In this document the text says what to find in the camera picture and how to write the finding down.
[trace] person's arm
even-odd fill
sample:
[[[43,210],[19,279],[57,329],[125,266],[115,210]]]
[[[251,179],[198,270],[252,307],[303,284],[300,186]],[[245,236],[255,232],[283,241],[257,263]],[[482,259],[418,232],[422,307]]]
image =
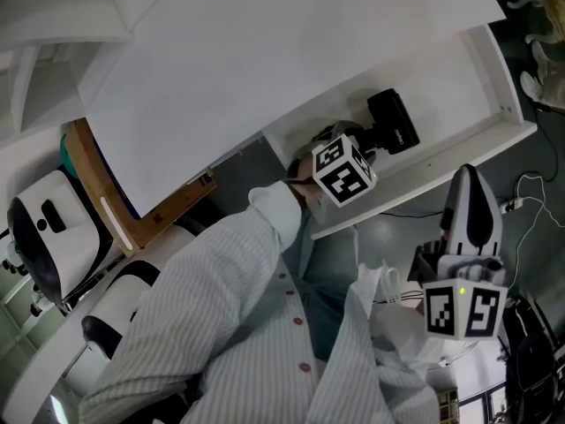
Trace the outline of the person's arm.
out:
[[[296,237],[300,207],[282,182],[252,190],[250,202],[166,264],[83,399],[81,422],[121,422],[183,390],[252,311]]]

